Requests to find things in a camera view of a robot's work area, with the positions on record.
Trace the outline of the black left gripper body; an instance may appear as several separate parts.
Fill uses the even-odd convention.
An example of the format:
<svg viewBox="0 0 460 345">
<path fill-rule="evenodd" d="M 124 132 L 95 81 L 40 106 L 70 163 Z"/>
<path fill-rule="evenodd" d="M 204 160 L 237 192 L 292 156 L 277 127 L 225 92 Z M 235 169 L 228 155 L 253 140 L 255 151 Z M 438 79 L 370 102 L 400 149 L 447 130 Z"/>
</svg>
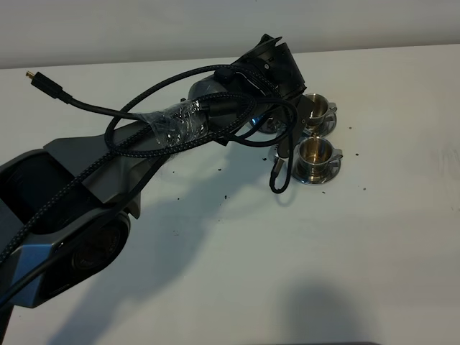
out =
<svg viewBox="0 0 460 345">
<path fill-rule="evenodd" d="M 286 101 L 299 97 L 306 89 L 303 76 L 286 43 L 280 37 L 264 34 L 250 51 L 233 62 L 240 67 L 229 83 L 231 92 L 254 96 L 274 96 Z"/>
</svg>

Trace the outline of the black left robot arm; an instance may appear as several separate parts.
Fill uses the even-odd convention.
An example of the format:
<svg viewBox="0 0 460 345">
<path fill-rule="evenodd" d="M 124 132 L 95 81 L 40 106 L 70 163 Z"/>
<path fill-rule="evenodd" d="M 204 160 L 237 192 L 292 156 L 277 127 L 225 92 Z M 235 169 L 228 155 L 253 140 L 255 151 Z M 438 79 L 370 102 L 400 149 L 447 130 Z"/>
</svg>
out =
<svg viewBox="0 0 460 345">
<path fill-rule="evenodd" d="M 121 110 L 83 103 L 42 73 L 31 84 L 111 118 L 99 136 L 62 138 L 1 166 L 1 308 L 34 308 L 100 272 L 127 242 L 141 192 L 175 155 L 210 142 L 276 146 L 269 185 L 293 166 L 305 81 L 280 38 L 230 64 L 174 75 Z"/>
</svg>

